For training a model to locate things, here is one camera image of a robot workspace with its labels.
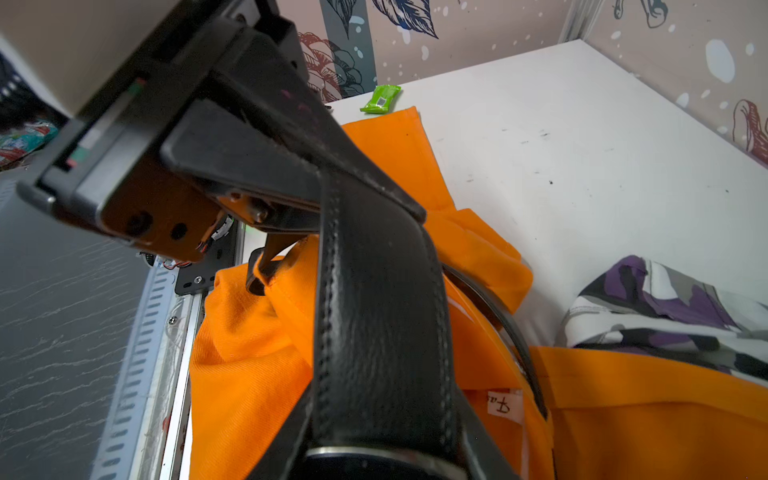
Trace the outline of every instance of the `camouflage garment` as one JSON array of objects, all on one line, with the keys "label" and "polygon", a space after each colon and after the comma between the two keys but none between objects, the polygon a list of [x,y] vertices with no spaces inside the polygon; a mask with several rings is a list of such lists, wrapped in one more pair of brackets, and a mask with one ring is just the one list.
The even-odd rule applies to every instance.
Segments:
[{"label": "camouflage garment", "polygon": [[555,345],[658,356],[768,386],[768,307],[635,256],[581,291]]}]

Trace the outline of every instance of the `green snack wrapper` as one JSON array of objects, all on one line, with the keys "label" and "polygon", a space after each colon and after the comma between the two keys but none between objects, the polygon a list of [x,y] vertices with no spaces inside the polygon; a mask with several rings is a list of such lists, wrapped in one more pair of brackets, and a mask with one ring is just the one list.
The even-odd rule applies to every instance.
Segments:
[{"label": "green snack wrapper", "polygon": [[397,85],[379,85],[376,90],[373,91],[373,98],[366,104],[365,107],[360,108],[360,111],[364,111],[369,114],[385,114],[389,112],[389,105],[392,103],[392,99],[400,91],[400,87]]}]

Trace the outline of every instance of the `wallpaper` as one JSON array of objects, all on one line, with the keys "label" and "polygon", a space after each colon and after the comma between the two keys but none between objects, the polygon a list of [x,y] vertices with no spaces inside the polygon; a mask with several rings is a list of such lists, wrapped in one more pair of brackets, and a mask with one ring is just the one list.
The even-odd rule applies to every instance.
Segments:
[{"label": "wallpaper", "polygon": [[586,41],[768,167],[766,0],[604,0]]},{"label": "wallpaper", "polygon": [[323,101],[558,43],[572,0],[278,0]]}]

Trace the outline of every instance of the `white table surface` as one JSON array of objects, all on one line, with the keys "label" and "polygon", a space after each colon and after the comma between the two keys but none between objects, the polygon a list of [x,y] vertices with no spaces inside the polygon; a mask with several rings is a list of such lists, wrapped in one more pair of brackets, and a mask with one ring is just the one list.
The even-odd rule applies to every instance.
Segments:
[{"label": "white table surface", "polygon": [[[629,254],[768,304],[768,170],[582,41],[403,84],[457,208],[515,246],[515,314],[551,344],[579,291]],[[340,123],[369,96],[334,102]]]}]

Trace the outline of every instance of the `gray marble surface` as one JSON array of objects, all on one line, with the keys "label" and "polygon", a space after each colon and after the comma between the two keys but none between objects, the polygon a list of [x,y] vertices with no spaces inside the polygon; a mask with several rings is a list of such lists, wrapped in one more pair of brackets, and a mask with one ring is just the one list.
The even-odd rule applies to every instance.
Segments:
[{"label": "gray marble surface", "polygon": [[[0,174],[0,196],[21,172]],[[0,477],[88,478],[148,268],[135,250],[0,207]]]}]

